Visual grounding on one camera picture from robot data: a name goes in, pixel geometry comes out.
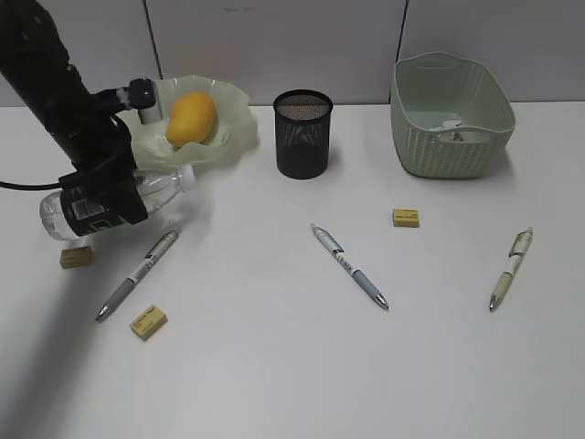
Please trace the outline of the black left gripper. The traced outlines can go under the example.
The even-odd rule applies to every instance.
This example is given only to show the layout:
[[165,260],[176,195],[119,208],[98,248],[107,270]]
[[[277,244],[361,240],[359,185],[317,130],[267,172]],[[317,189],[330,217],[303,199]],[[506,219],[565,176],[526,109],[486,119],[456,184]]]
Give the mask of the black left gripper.
[[138,194],[132,136],[118,116],[85,123],[66,137],[65,152],[76,172],[59,180],[60,206],[75,236],[148,219]]

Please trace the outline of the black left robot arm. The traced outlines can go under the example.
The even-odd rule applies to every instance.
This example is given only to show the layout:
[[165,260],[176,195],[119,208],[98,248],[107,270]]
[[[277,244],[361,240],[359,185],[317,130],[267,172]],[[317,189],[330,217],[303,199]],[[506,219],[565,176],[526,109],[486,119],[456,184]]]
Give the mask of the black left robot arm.
[[1,4],[1,74],[75,168],[44,186],[8,182],[1,186],[57,190],[77,236],[86,233],[73,209],[77,201],[97,204],[95,218],[108,227],[146,220],[147,208],[134,182],[132,137],[118,114],[136,110],[142,119],[150,111],[159,114],[154,82],[136,79],[125,87],[90,93],[70,63],[50,13],[36,1]]

